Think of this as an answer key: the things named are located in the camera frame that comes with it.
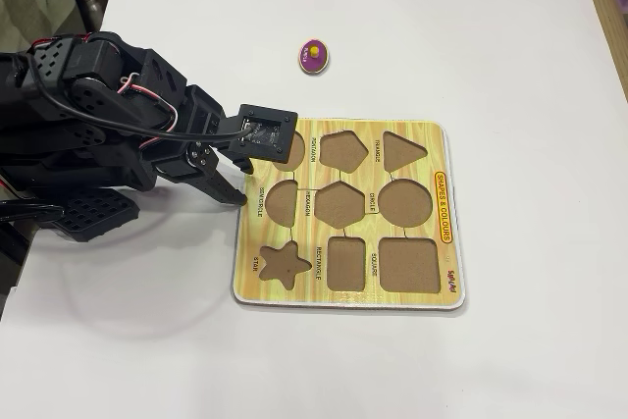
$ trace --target white surface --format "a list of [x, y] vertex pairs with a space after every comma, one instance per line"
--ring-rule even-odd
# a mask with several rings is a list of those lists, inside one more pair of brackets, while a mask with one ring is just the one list
[[236, 212], [161, 187], [89, 245], [36, 238], [0, 324], [3, 417], [625, 417], [628, 106], [591, 0], [111, 0], [105, 27], [230, 113], [440, 122], [467, 301], [240, 306]]

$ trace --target square-shaped cutout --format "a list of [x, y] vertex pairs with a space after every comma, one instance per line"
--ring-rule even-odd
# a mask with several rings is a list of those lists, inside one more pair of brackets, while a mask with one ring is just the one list
[[380, 240], [380, 285], [386, 291], [438, 293], [439, 256], [436, 244], [421, 237]]

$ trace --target shape sorting puzzle board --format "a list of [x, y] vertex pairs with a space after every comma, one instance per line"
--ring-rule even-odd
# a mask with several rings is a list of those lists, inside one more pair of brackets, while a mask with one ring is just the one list
[[239, 301], [462, 304], [453, 185], [438, 124], [299, 119], [288, 162], [254, 167], [238, 223]]

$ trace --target rectangle-shaped cutout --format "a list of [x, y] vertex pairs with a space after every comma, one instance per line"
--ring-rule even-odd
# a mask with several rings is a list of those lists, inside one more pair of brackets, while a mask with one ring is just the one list
[[362, 291], [366, 244], [359, 237], [331, 237], [327, 244], [327, 286], [333, 291]]

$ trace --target hexagon-shaped cutout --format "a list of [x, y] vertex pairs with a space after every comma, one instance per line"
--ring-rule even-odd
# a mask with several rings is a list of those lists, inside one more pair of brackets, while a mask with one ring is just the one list
[[364, 193], [344, 182], [321, 188], [314, 197], [314, 216], [341, 230], [364, 218]]
[[321, 137], [321, 164], [351, 174], [369, 155], [353, 131], [341, 131]]

